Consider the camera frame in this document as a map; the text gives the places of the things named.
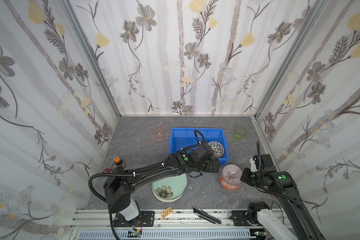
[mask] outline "robotic arm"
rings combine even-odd
[[[89,189],[107,203],[110,214],[120,213],[131,224],[137,223],[140,220],[140,211],[130,195],[142,185],[193,171],[219,172],[219,159],[215,157],[213,149],[206,143],[204,135],[200,131],[195,129],[194,133],[197,144],[169,154],[163,162],[151,166],[125,171],[123,167],[118,166],[112,173],[95,174],[88,180]],[[197,133],[202,137],[201,141],[199,141]],[[105,198],[92,186],[92,180],[96,177],[108,177],[103,185]]]
[[[258,141],[258,155],[253,157],[256,167],[245,168],[241,175],[241,181],[256,187],[259,191],[262,190],[276,197],[285,210],[297,238],[284,225],[281,225],[275,217],[272,217],[273,213],[265,202],[249,204],[247,210],[248,223],[252,225],[262,224],[276,240],[325,240],[306,209],[291,175],[288,172],[278,172],[273,165],[271,156],[269,154],[260,154],[259,145]]]

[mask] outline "flower-painted plate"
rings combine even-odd
[[[152,183],[152,191],[162,202],[173,202],[179,199],[187,188],[185,174],[176,177],[167,177]]]

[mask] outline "small wooden block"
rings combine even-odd
[[[160,214],[161,214],[162,218],[165,218],[165,217],[168,217],[168,215],[170,215],[171,213],[173,213],[173,211],[172,211],[172,208],[169,207],[169,208],[165,209],[163,212],[161,212]]]

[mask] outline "floral wallpaper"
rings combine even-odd
[[[70,0],[122,114],[254,114],[314,1]]]
[[[258,121],[324,236],[360,239],[360,1],[327,3]]]
[[[62,239],[116,117],[58,2],[0,1],[0,239]]]

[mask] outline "small bottle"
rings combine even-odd
[[[124,164],[123,161],[120,159],[120,157],[115,157],[115,164],[116,164],[116,166],[122,165],[123,168],[125,168],[125,164]]]

